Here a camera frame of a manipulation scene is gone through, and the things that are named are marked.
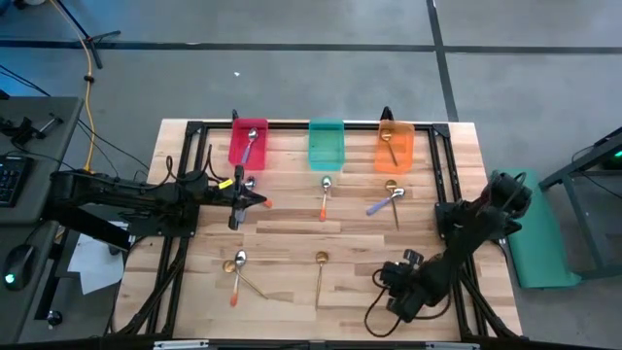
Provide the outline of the red translucent plastic bin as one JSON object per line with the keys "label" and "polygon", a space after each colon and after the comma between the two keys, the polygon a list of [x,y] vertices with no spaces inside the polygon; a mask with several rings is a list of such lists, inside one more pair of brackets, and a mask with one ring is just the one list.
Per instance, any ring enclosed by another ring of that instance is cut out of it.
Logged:
{"label": "red translucent plastic bin", "polygon": [[[246,162],[243,156],[251,139],[252,129],[258,132],[253,141]],[[246,170],[263,170],[266,163],[266,147],[268,138],[268,121],[266,119],[237,119],[232,124],[229,143],[228,161],[232,165],[241,164]]]}

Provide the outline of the black backlit keyboard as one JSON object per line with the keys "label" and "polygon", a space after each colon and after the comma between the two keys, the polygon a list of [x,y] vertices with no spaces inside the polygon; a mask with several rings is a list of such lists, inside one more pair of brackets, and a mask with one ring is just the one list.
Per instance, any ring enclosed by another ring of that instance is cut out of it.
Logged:
{"label": "black backlit keyboard", "polygon": [[30,174],[31,157],[0,156],[0,207],[15,207]]}

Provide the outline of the black tripod stand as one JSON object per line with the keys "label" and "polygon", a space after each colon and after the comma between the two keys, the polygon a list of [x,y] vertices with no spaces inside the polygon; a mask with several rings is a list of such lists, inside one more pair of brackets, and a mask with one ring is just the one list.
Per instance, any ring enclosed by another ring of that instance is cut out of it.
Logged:
{"label": "black tripod stand", "polygon": [[77,32],[79,41],[85,45],[89,51],[95,66],[98,69],[103,68],[103,62],[98,52],[97,45],[103,40],[115,36],[121,35],[120,30],[110,31],[103,34],[91,36],[85,28],[79,23],[76,17],[69,11],[69,9],[63,4],[62,0],[50,0],[54,8],[61,14],[61,16],[70,24],[70,26]]}

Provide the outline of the dark gray mouse desk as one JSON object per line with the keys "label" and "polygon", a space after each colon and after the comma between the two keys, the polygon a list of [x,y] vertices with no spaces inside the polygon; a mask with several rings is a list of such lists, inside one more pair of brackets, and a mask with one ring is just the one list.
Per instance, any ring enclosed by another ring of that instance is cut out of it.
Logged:
{"label": "dark gray mouse desk", "polygon": [[[58,223],[54,221],[45,222],[39,228],[37,225],[0,227],[0,344],[15,343],[19,339],[33,307],[57,229]],[[10,291],[4,283],[3,267],[10,251],[22,243],[36,248],[32,276],[22,290]]]}

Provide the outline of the dark metal table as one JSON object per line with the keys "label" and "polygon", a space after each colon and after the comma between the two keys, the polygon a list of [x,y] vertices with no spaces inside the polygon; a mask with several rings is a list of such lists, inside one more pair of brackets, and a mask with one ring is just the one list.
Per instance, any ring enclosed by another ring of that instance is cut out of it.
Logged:
{"label": "dark metal table", "polygon": [[585,280],[622,275],[622,126],[575,152],[568,165],[538,183],[546,192],[561,185],[587,244],[593,267],[579,272]]}

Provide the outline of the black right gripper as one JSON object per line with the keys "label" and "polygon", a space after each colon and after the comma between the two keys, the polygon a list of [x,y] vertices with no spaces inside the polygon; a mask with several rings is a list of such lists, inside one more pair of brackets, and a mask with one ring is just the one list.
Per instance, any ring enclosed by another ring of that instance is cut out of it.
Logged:
{"label": "black right gripper", "polygon": [[403,253],[403,262],[384,262],[380,281],[389,292],[386,309],[403,322],[412,322],[425,302],[425,292],[418,281],[417,267],[424,256],[412,249]]}

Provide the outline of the green foam mat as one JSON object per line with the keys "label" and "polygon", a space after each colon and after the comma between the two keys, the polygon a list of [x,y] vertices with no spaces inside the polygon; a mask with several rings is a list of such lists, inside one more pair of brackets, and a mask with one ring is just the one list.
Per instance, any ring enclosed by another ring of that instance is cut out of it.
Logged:
{"label": "green foam mat", "polygon": [[532,203],[518,220],[522,229],[505,239],[494,239],[506,258],[511,255],[519,285],[523,289],[569,288],[582,278],[569,264],[560,224],[538,186],[535,171],[529,168],[502,168],[511,176],[525,172],[524,185],[533,191]]}

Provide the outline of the spoons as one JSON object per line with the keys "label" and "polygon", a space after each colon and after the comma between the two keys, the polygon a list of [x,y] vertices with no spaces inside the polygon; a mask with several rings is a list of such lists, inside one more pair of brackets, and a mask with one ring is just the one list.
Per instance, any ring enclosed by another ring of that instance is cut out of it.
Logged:
{"label": "spoons", "polygon": [[393,150],[393,146],[391,144],[391,140],[392,140],[392,137],[393,137],[393,134],[392,134],[391,130],[383,129],[381,131],[380,137],[387,144],[387,147],[388,147],[388,150],[389,150],[389,153],[390,153],[390,156],[391,156],[391,159],[392,159],[392,162],[393,162],[394,166],[398,166],[397,158],[396,158],[395,152]]}

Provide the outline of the teal translucent plastic bin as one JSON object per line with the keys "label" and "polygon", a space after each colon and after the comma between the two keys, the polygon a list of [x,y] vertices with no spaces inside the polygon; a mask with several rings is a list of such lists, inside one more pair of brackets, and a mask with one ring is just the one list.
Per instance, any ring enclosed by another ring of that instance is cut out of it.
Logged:
{"label": "teal translucent plastic bin", "polygon": [[314,171],[340,171],[345,162],[343,120],[316,119],[308,127],[308,162]]}

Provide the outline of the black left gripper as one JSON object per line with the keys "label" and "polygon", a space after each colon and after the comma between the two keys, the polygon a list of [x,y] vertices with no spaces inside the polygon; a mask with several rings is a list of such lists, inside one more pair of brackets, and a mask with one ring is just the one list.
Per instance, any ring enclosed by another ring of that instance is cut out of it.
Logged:
{"label": "black left gripper", "polygon": [[236,217],[237,212],[241,208],[241,196],[242,193],[245,197],[250,198],[244,202],[243,209],[247,210],[250,207],[256,205],[264,205],[266,197],[258,194],[246,187],[242,188],[241,181],[244,176],[244,168],[242,165],[236,165],[234,168],[233,178],[231,180],[234,183],[220,190],[218,185],[211,186],[207,192],[207,204],[211,206],[229,207],[230,215],[228,218],[228,227],[232,230],[238,230],[239,221]]}

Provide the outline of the silver metal bracket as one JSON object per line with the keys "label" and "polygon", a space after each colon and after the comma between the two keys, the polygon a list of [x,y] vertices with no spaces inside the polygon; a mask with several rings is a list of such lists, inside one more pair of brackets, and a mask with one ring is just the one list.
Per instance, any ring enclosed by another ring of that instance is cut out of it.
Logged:
{"label": "silver metal bracket", "polygon": [[426,342],[426,350],[480,350],[480,345],[465,342]]}
{"label": "silver metal bracket", "polygon": [[205,339],[166,340],[156,341],[153,350],[206,350],[209,346]]}

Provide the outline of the black desk clamp gadget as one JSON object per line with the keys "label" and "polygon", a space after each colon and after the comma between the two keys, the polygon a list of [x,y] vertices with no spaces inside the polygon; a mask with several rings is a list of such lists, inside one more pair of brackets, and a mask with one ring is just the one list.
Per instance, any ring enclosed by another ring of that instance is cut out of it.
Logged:
{"label": "black desk clamp gadget", "polygon": [[56,117],[54,114],[52,114],[52,118],[40,128],[34,127],[33,121],[27,117],[24,117],[19,125],[15,125],[12,121],[0,117],[0,133],[9,137],[13,143],[23,146],[31,139],[45,139],[47,137],[47,131],[63,123],[64,120]]}

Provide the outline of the white paper sheet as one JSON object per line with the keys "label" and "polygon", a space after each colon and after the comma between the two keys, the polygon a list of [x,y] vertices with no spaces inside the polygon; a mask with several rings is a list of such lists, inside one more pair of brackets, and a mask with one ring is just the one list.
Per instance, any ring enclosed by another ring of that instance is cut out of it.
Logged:
{"label": "white paper sheet", "polygon": [[82,293],[88,295],[120,282],[124,272],[123,254],[112,254],[107,244],[81,233],[68,271],[79,274]]}

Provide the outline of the black aluminium table frame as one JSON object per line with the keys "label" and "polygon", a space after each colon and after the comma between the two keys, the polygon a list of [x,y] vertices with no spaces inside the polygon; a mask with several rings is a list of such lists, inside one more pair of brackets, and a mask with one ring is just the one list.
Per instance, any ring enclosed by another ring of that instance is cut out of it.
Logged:
{"label": "black aluminium table frame", "polygon": [[[442,251],[434,206],[457,197],[479,196],[487,176],[472,123],[418,124],[413,163],[397,176],[406,195],[367,216],[384,198],[388,175],[374,169],[375,122],[361,122],[345,134],[345,162],[331,174],[327,218],[321,222],[322,173],[308,163],[308,126],[275,121],[268,131],[266,164],[257,191],[273,206],[248,210],[238,230],[228,227],[225,208],[205,207],[188,247],[175,309],[162,305],[157,324],[170,324],[177,337],[369,340],[387,333],[393,340],[456,340],[464,330],[484,329],[469,297],[425,308],[419,320],[398,325],[372,283],[372,272],[399,260],[406,249],[425,256]],[[247,260],[240,272],[267,296],[240,278],[238,302],[229,304],[235,273],[223,271],[239,250]],[[315,309],[318,265],[324,265]]]}

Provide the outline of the orange translucent plastic bin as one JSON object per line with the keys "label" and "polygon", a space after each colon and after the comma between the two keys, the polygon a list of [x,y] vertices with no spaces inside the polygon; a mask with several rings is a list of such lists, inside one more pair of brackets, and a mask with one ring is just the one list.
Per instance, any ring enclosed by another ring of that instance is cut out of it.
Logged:
{"label": "orange translucent plastic bin", "polygon": [[[391,130],[391,144],[398,166],[394,166],[387,144],[381,139],[383,129]],[[379,172],[403,174],[410,171],[413,163],[414,125],[406,122],[381,121],[378,127],[374,154],[374,169]]]}

